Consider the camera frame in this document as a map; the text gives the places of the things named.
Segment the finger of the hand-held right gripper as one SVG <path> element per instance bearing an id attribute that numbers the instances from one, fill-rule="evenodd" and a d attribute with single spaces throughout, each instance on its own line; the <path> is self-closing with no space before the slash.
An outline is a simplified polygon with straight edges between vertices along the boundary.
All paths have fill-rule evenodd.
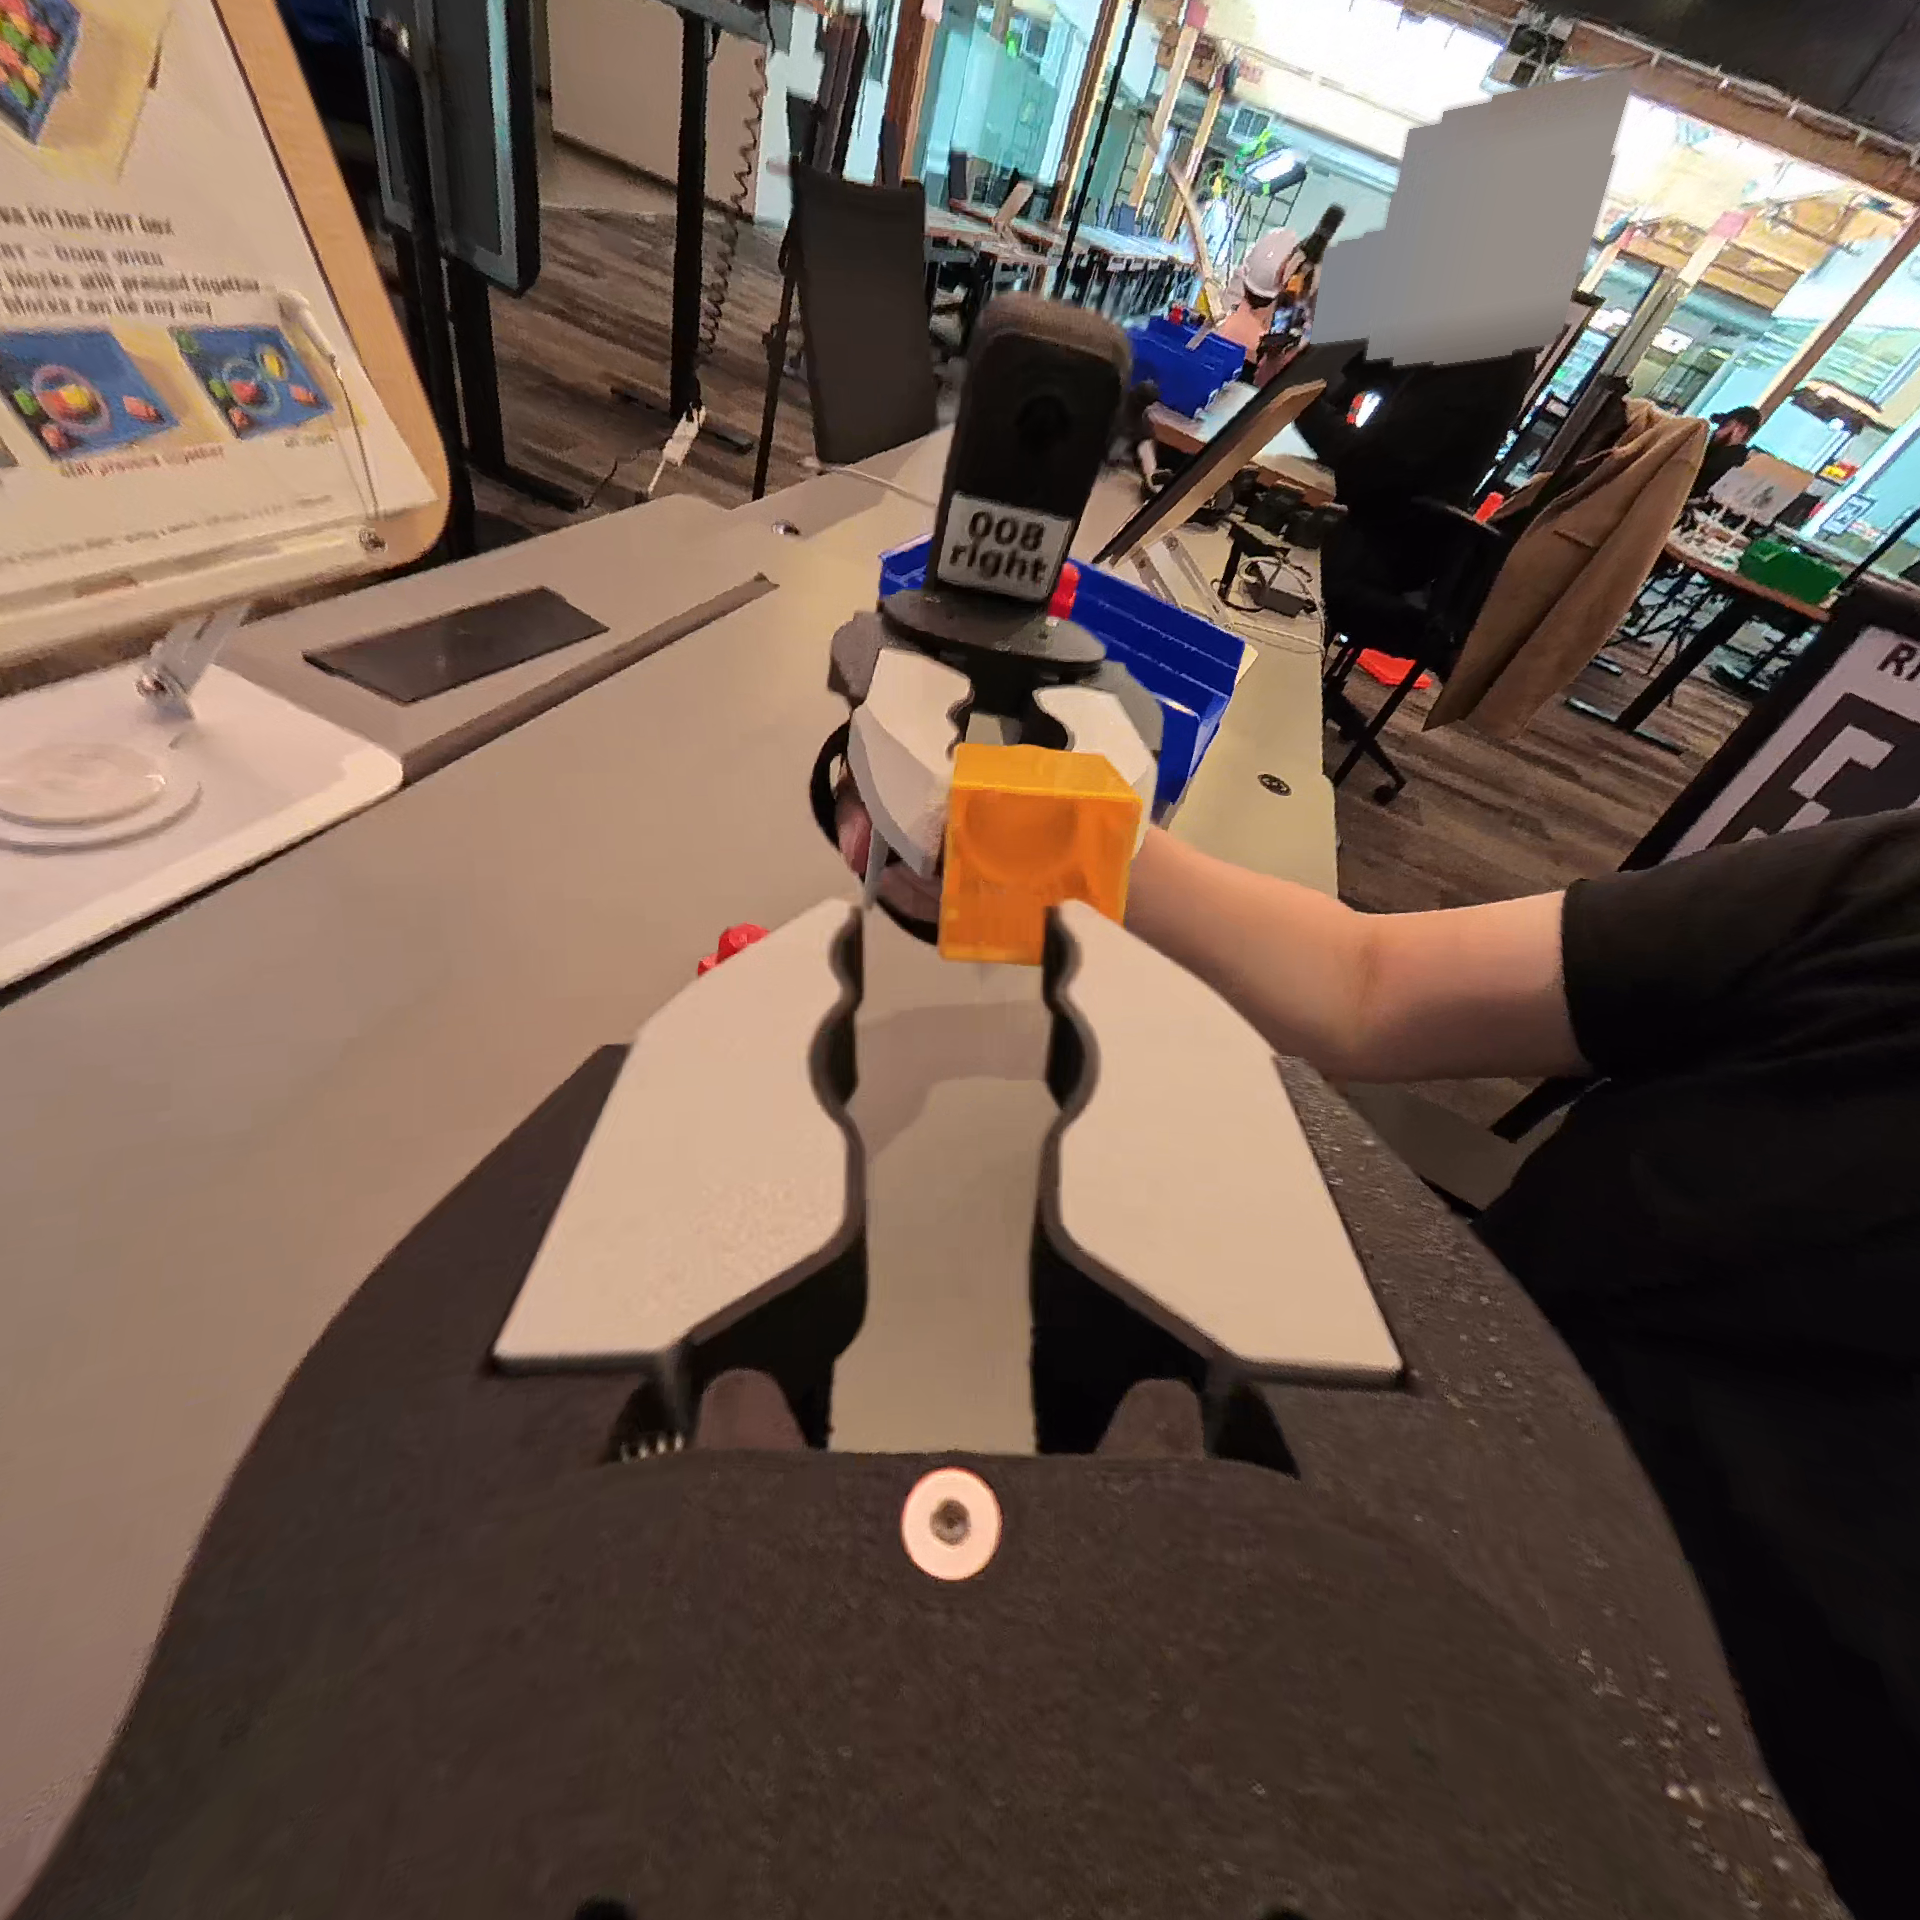
<path id="1" fill-rule="evenodd" d="M 1119 693 L 1091 685 L 1042 690 L 1042 717 L 1064 735 L 1064 751 L 1104 760 L 1140 802 L 1140 830 L 1160 795 L 1160 749 Z"/>
<path id="2" fill-rule="evenodd" d="M 877 833 L 916 873 L 944 873 L 954 754 L 970 680 L 915 648 L 883 648 L 852 704 L 849 773 Z"/>

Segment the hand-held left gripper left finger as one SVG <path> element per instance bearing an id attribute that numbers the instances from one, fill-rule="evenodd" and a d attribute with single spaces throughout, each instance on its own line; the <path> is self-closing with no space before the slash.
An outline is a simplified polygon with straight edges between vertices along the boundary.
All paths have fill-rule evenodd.
<path id="1" fill-rule="evenodd" d="M 773 1376 L 797 1408 L 868 1301 L 861 917 L 826 902 L 639 1032 L 491 1350 L 505 1374 L 636 1371 L 672 1408 Z"/>

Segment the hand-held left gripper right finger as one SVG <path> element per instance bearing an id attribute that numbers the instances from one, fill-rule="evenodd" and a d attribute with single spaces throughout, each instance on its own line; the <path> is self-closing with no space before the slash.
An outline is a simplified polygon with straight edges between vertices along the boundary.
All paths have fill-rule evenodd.
<path id="1" fill-rule="evenodd" d="M 1282 1081 L 1202 982 L 1084 904 L 1042 961 L 1040 1416 L 1145 1378 L 1394 1390 L 1403 1358 Z"/>

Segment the blue plastic bin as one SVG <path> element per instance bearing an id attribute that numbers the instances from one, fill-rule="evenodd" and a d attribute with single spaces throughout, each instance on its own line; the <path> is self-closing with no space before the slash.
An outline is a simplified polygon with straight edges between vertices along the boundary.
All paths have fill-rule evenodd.
<path id="1" fill-rule="evenodd" d="M 1152 386 L 1175 417 L 1199 419 L 1223 389 L 1242 381 L 1245 349 L 1211 328 L 1164 315 L 1128 322 L 1135 386 Z"/>
<path id="2" fill-rule="evenodd" d="M 1228 632 L 1098 567 L 1079 571 L 1069 619 L 1047 617 L 1065 523 L 959 502 L 940 536 L 881 558 L 874 613 L 833 641 L 831 687 L 855 704 L 881 650 L 920 650 L 967 677 L 967 723 L 992 746 L 1064 751 L 1042 690 L 1091 685 L 1121 696 L 1160 749 L 1162 826 L 1185 795 L 1240 685 L 1245 648 Z"/>

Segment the orange mega block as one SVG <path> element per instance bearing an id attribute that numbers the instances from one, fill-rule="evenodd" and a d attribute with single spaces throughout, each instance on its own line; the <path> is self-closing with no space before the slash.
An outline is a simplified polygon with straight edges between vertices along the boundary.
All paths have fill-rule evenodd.
<path id="1" fill-rule="evenodd" d="M 1049 914 L 1081 904 L 1123 925 L 1145 806 L 1108 757 L 965 744 L 952 763 L 938 954 L 1035 968 Z"/>

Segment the person's right forearm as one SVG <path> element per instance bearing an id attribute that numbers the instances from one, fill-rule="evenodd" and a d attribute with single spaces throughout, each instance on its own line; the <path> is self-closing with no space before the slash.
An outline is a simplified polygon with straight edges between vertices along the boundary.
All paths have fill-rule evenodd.
<path id="1" fill-rule="evenodd" d="M 1337 1083 L 1560 1078 L 1577 1051 L 1567 898 L 1368 914 L 1152 830 L 1124 926 Z"/>

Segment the person's right hand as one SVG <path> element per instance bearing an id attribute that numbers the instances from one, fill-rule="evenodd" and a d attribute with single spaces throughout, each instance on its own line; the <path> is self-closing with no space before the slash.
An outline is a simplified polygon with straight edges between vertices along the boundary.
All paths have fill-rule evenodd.
<path id="1" fill-rule="evenodd" d="M 851 781 L 833 795 L 833 840 L 865 906 L 877 909 L 891 925 L 923 945 L 938 945 L 943 917 L 940 873 L 916 873 L 877 833 L 866 802 Z"/>

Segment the black office chair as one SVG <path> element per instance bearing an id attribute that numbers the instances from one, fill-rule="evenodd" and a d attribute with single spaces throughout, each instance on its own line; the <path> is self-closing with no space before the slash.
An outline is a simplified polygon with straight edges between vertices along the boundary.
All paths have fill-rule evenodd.
<path id="1" fill-rule="evenodd" d="M 1370 761 L 1379 770 L 1376 806 L 1403 792 L 1403 770 L 1380 735 L 1423 677 L 1449 680 L 1512 544 L 1504 529 L 1435 497 L 1345 510 L 1321 567 L 1324 717 L 1346 744 L 1333 787 Z M 1364 654 L 1402 661 L 1399 680 L 1370 713 L 1349 696 Z"/>

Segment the wooden standing desk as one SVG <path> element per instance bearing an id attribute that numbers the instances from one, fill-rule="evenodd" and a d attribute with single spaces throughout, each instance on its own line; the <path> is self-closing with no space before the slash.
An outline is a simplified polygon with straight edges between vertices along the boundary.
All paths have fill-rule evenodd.
<path id="1" fill-rule="evenodd" d="M 613 386 L 615 401 L 668 421 L 668 443 L 691 449 L 704 426 L 704 221 L 708 67 L 721 40 L 760 51 L 773 47 L 773 9 L 761 2 L 675 2 L 680 19 L 680 141 L 675 183 L 675 251 L 669 279 L 669 338 L 665 398 L 636 386 Z"/>

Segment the black rectangular pad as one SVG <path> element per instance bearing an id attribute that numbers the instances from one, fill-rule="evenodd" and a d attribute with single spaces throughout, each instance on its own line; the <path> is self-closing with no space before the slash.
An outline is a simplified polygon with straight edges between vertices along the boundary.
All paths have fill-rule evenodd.
<path id="1" fill-rule="evenodd" d="M 421 704 L 607 637 L 607 625 L 551 589 L 509 593 L 411 626 L 306 650 L 323 675 L 389 704 Z"/>

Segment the brown coat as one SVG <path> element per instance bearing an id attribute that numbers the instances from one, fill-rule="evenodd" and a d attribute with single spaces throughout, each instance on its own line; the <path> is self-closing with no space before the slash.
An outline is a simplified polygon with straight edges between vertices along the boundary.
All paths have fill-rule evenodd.
<path id="1" fill-rule="evenodd" d="M 1612 440 L 1531 481 L 1493 519 L 1508 537 L 1425 733 L 1521 736 L 1577 675 L 1644 590 L 1700 474 L 1712 426 L 1642 398 L 1602 411 Z"/>

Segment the person's black shirt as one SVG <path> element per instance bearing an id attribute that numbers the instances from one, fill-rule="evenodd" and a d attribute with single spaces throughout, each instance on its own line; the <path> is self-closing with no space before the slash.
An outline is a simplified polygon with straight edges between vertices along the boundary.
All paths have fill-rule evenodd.
<path id="1" fill-rule="evenodd" d="M 1480 1235 L 1664 1502 L 1852 1915 L 1916 1915 L 1916 810 L 1581 881 L 1591 1089 Z"/>

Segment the black white pattern sign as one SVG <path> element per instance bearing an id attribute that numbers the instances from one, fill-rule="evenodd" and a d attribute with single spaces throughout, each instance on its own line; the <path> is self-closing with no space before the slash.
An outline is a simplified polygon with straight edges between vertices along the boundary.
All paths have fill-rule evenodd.
<path id="1" fill-rule="evenodd" d="M 1868 575 L 1620 870 L 1916 806 L 1917 589 Z"/>

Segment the green plastic bin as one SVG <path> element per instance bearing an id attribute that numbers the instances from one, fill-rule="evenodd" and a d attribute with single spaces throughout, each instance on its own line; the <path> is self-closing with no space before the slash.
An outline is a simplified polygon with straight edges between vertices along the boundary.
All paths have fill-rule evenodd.
<path id="1" fill-rule="evenodd" d="M 1824 608 L 1845 582 L 1845 567 L 1834 565 L 1804 544 L 1777 536 L 1753 537 L 1744 547 L 1735 570 L 1755 589 L 1784 594 L 1809 608 Z"/>

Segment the printed instruction sheet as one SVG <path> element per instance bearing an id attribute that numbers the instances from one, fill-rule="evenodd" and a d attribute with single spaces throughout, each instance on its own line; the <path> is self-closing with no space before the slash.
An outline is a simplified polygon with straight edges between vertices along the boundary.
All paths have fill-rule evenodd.
<path id="1" fill-rule="evenodd" d="M 434 490 L 208 2 L 2 5 L 5 608 L 375 563 Z"/>

